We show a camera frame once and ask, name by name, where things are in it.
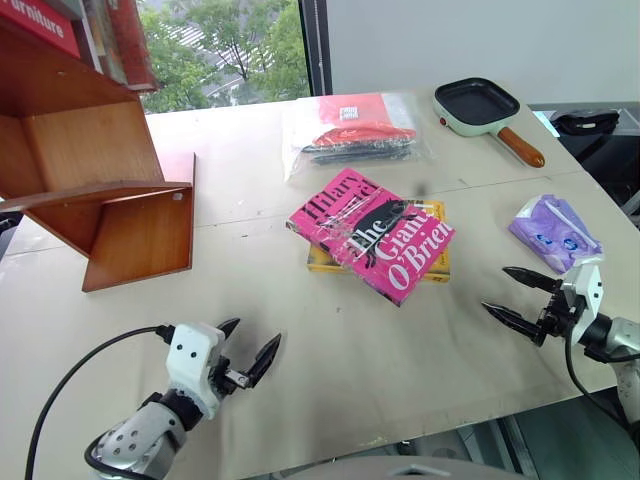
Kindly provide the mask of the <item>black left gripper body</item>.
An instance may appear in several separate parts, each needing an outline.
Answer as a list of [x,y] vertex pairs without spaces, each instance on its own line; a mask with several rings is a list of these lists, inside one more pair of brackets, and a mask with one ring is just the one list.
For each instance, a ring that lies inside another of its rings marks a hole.
[[219,355],[208,376],[209,385],[218,399],[232,395],[237,389],[250,387],[249,377],[231,367],[231,361],[223,354]]

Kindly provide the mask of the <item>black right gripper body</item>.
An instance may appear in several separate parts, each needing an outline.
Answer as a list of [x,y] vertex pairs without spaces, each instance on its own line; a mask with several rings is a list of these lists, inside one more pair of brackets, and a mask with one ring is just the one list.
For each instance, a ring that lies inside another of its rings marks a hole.
[[537,346],[542,346],[547,336],[566,339],[573,324],[574,318],[561,286],[560,279],[554,281],[549,303],[539,314],[536,322],[536,326],[540,329],[536,336]]

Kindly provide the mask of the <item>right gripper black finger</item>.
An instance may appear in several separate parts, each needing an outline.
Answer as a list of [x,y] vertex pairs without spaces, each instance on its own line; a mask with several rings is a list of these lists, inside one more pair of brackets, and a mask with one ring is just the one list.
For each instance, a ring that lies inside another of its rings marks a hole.
[[527,321],[520,313],[505,306],[483,301],[481,305],[500,323],[527,337],[536,346],[544,343],[544,332],[539,325]]
[[554,279],[524,267],[507,266],[503,267],[502,271],[525,286],[537,288],[550,294],[555,294],[562,285],[561,279]]

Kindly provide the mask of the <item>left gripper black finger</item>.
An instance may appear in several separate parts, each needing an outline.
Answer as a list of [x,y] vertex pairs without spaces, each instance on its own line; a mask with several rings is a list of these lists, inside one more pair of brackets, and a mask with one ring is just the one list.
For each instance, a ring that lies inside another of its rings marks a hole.
[[216,329],[221,332],[221,340],[219,341],[220,345],[223,345],[229,339],[240,321],[240,318],[231,318],[216,326]]
[[245,374],[245,376],[247,377],[247,388],[254,388],[269,370],[273,361],[275,360],[281,339],[282,334],[278,333],[271,340],[269,340],[258,352],[255,357],[255,362]]

